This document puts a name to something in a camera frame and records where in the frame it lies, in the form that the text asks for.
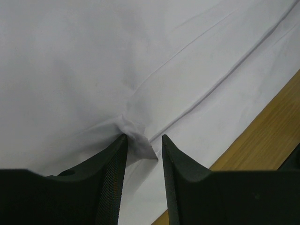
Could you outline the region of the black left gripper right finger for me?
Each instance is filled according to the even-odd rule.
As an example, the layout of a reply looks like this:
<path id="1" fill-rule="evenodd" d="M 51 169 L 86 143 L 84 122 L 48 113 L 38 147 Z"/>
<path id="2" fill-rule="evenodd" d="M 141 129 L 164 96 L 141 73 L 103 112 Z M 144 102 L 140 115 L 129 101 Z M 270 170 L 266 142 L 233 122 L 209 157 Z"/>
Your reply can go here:
<path id="1" fill-rule="evenodd" d="M 172 225 L 297 225 L 300 149 L 275 171 L 211 171 L 164 135 L 162 159 Z"/>

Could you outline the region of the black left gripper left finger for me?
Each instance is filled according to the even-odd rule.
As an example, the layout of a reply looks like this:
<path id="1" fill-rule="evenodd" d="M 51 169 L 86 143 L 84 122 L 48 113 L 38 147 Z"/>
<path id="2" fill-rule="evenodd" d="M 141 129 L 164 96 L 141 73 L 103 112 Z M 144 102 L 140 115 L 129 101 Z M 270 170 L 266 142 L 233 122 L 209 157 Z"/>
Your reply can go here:
<path id="1" fill-rule="evenodd" d="M 119 220 L 128 138 L 56 176 L 0 172 L 3 225 L 115 225 Z"/>

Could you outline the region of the white t-shirt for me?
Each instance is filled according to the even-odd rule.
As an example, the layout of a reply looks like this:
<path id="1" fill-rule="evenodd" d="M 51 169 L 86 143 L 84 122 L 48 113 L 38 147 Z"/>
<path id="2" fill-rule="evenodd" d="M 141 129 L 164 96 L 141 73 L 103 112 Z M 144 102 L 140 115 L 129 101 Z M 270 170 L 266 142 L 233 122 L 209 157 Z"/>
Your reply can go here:
<path id="1" fill-rule="evenodd" d="M 167 208 L 162 135 L 211 166 L 300 68 L 297 0 L 3 0 L 0 166 L 129 137 L 119 224 Z"/>

